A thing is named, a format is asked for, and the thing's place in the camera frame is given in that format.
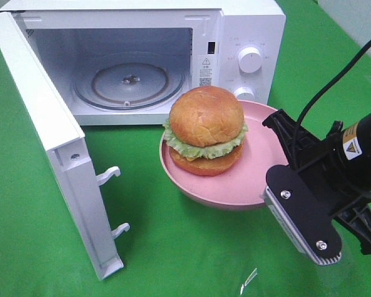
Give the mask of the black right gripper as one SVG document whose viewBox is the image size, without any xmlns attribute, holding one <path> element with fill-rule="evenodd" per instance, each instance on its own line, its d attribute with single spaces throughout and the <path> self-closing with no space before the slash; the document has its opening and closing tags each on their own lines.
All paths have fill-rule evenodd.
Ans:
<svg viewBox="0 0 371 297">
<path fill-rule="evenodd" d="M 283 109 L 270 114 L 262 125 L 277 136 L 289 166 L 312 191 L 324 212 L 351 232 L 363 255 L 371 254 L 371 190 L 349 179 L 341 164 L 334 138 L 320 140 Z"/>
</svg>

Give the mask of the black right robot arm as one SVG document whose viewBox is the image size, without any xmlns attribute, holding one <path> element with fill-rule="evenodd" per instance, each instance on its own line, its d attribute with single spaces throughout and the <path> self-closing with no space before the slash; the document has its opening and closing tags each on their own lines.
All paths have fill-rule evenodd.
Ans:
<svg viewBox="0 0 371 297">
<path fill-rule="evenodd" d="M 298 251 L 318 265 L 339 261 L 338 222 L 371 254 L 371 113 L 348 128 L 335 121 L 323 140 L 283 110 L 263 125 L 275 132 L 288 160 L 267 171 L 264 199 Z"/>
</svg>

